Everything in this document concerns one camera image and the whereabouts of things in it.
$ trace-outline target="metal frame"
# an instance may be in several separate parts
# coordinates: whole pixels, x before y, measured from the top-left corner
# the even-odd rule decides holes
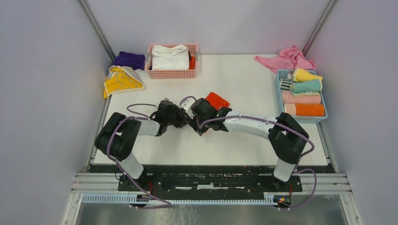
[[[109,58],[113,60],[115,54],[113,53],[105,35],[103,34],[99,23],[95,19],[93,13],[90,10],[86,0],[77,0],[82,7],[87,19],[92,25],[96,32],[100,42],[105,48]],[[303,44],[303,54],[307,55],[316,38],[318,37],[321,28],[324,26],[333,8],[335,7],[338,0],[329,0],[324,10],[320,14],[320,17],[316,21],[315,26],[308,35],[305,43]],[[102,114],[99,121],[99,126],[96,135],[102,129],[105,122],[105,117],[109,107],[110,98],[105,100]],[[317,124],[319,134],[321,136],[321,142],[325,150],[325,156],[328,163],[331,163],[337,173],[317,173],[317,189],[315,195],[339,195],[343,203],[344,213],[346,215],[349,225],[362,225],[362,220],[352,195],[351,187],[345,173],[338,173],[337,165],[333,157],[333,151],[330,148],[327,134],[325,133],[325,127],[323,123]],[[73,182],[73,187],[69,195],[68,205],[66,207],[64,217],[62,219],[62,225],[75,225],[77,216],[80,210],[81,203],[93,201],[96,198],[96,202],[101,203],[135,203],[134,197],[142,194],[138,191],[122,192],[118,191],[119,181],[115,179],[114,173],[87,173],[89,166],[95,159],[96,148],[92,147],[89,157],[86,163],[84,173],[77,173]],[[302,182],[303,192],[294,192],[293,195],[308,195],[311,193],[314,187],[314,177],[312,174],[296,174],[300,177]],[[286,195],[283,192],[264,193],[265,201],[174,201],[173,204],[268,204],[267,199],[273,195]]]
[[[94,14],[92,13],[90,6],[86,0],[77,0],[80,4],[80,7],[82,8],[84,14],[86,15],[88,21],[90,22],[95,34],[97,35],[99,41],[102,43],[102,46],[104,47],[105,51],[108,54],[108,57],[110,60],[115,59],[115,54],[112,51],[111,46],[109,45],[107,38],[104,35],[104,32],[102,32],[102,29],[100,27],[100,24],[97,22],[97,20],[94,17]]]
[[[338,0],[329,0],[329,2],[326,4],[321,15],[316,21],[315,26],[313,27],[306,41],[303,44],[303,48],[301,51],[303,52],[304,56],[307,56],[307,54],[309,53],[312,45],[314,44],[316,38],[318,37],[322,27],[325,25],[325,22],[328,20],[329,15],[331,14],[333,8],[336,6],[337,2]]]
[[[293,192],[293,195],[308,195],[314,187],[312,174],[296,174],[300,177],[303,192]],[[344,213],[349,225],[362,225],[357,205],[352,195],[351,187],[345,173],[317,174],[317,189],[315,195],[340,195]],[[81,203],[140,203],[137,202],[139,191],[118,191],[119,181],[112,173],[77,173],[69,196],[67,210],[62,220],[63,225],[74,225],[80,210]],[[288,193],[264,193],[264,201],[173,201],[173,204],[251,204],[272,205],[270,199],[274,195]]]

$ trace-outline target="red wire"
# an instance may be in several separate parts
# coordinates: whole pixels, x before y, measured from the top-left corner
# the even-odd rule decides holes
[[[147,184],[150,185],[149,193],[152,194],[152,183],[151,183],[151,182],[148,182]]]
[[[291,186],[291,184],[290,184],[290,192],[289,192],[289,196],[290,196],[291,194],[293,194],[293,187],[292,187],[292,186]]]
[[[156,196],[156,194],[158,193],[158,191],[156,191],[155,186],[153,186],[153,188],[155,189],[155,194],[154,194],[154,196]]]

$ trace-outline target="teal rolled towel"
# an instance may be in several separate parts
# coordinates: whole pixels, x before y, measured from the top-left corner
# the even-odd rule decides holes
[[[301,83],[293,83],[290,85],[290,90],[295,94],[317,92],[322,90],[322,82],[318,79],[315,79]]]

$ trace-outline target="gray wall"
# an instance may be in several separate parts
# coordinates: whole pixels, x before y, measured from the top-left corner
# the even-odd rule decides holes
[[[327,0],[88,0],[115,54],[197,43],[202,54],[301,47]]]
[[[325,77],[337,164],[366,225],[398,221],[397,12],[397,0],[341,0],[309,54]]]
[[[110,64],[76,0],[0,3],[0,224],[59,224]]]

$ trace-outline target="gray floor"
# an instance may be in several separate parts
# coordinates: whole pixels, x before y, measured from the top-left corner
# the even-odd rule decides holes
[[[293,196],[293,205],[307,196]],[[83,203],[77,225],[344,225],[338,195],[314,196],[303,207],[278,212],[261,205],[176,205],[173,208],[135,210],[125,204]]]

